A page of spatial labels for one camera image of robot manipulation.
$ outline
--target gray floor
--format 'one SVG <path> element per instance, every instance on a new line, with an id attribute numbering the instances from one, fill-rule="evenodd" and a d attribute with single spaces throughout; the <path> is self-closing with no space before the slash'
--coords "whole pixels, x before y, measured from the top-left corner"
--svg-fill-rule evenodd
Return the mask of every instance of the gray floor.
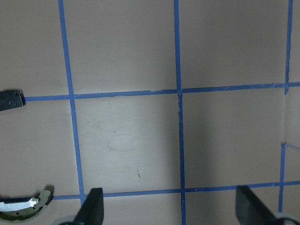
<path id="1" fill-rule="evenodd" d="M 105 225 L 237 225 L 232 186 L 254 185 L 278 211 L 285 185 L 283 211 L 300 218 L 300 182 L 290 182 L 300 151 L 289 146 L 300 146 L 299 83 L 284 94 L 288 3 L 179 0 L 176 57 L 173 0 L 64 0 L 68 53 L 57 0 L 0 0 L 0 90 L 27 100 L 0 112 L 0 197 L 55 186 L 24 225 L 72 219 L 95 187 L 107 194 Z M 290 82 L 300 82 L 299 10 L 294 0 Z"/>

